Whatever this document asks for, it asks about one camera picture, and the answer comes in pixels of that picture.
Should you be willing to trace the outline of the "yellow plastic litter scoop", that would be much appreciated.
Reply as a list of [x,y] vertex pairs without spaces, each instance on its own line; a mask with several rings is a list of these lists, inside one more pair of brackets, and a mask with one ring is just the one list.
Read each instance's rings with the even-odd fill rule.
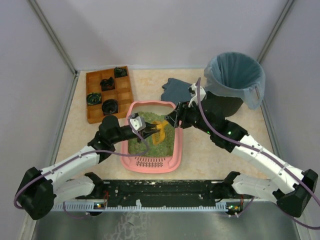
[[152,135],[152,144],[154,146],[159,145],[160,143],[162,143],[166,137],[166,133],[165,133],[165,127],[169,124],[166,120],[163,121],[153,121],[153,124],[155,124],[155,128],[156,130],[158,130],[158,132],[154,133]]

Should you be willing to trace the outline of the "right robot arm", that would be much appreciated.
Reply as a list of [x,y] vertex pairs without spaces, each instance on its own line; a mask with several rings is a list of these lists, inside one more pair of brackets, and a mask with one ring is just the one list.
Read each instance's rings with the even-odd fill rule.
[[268,178],[261,179],[232,171],[225,178],[239,195],[251,195],[275,203],[291,217],[299,218],[314,195],[318,174],[301,170],[265,149],[240,125],[223,117],[216,98],[207,92],[197,104],[195,100],[179,102],[165,116],[174,128],[194,127],[209,134],[219,148],[246,160]]

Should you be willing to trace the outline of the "pink litter box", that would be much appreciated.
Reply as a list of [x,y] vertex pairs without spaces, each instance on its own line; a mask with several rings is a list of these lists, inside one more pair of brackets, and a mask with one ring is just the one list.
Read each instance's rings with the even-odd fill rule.
[[[127,113],[127,117],[138,111],[151,112],[157,115],[167,115],[175,109],[176,105],[168,101],[135,101]],[[174,171],[181,163],[183,150],[183,131],[180,128],[174,130],[173,153],[166,156],[164,152],[160,155],[151,156],[129,156],[129,142],[121,143],[121,153],[125,154],[120,158],[122,165],[133,172],[146,174],[163,174]]]

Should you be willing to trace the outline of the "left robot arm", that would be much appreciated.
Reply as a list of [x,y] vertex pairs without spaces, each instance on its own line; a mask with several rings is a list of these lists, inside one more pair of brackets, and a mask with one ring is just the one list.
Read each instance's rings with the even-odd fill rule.
[[13,205],[26,211],[33,220],[39,220],[56,205],[98,192],[103,183],[97,175],[87,173],[77,179],[72,177],[116,155],[115,144],[131,139],[145,143],[146,138],[157,133],[156,124],[146,122],[137,113],[131,115],[124,126],[120,126],[117,117],[106,116],[94,138],[80,151],[51,166],[28,169],[14,196]]

